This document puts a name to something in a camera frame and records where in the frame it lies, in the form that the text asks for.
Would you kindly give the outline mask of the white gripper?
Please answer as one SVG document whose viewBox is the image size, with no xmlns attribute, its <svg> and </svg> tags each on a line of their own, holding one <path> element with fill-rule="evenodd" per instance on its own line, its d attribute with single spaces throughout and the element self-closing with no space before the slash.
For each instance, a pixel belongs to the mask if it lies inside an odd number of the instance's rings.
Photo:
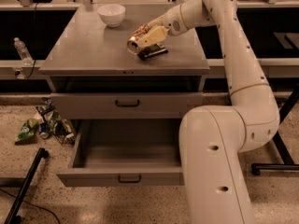
<svg viewBox="0 0 299 224">
<path fill-rule="evenodd" d="M 164 41 L 167 34 L 178 36 L 188 31 L 183 20 L 181 6 L 175 6 L 157 19 L 142 24 L 133 32 L 133 36 L 137 38 L 137 45 L 144 48 Z"/>
</svg>

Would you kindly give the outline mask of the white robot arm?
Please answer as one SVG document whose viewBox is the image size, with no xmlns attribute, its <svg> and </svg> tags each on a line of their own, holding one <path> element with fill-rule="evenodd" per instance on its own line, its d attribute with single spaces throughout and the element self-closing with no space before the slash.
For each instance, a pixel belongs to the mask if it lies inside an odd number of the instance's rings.
<svg viewBox="0 0 299 224">
<path fill-rule="evenodd" d="M 215 25 L 231 103 L 190 110 L 179 127 L 179 152 L 191 224 L 256 224 L 238 155 L 278 131 L 278 105 L 236 15 L 236 0 L 190 0 L 141 25 L 133 54 L 192 28 Z"/>
</svg>

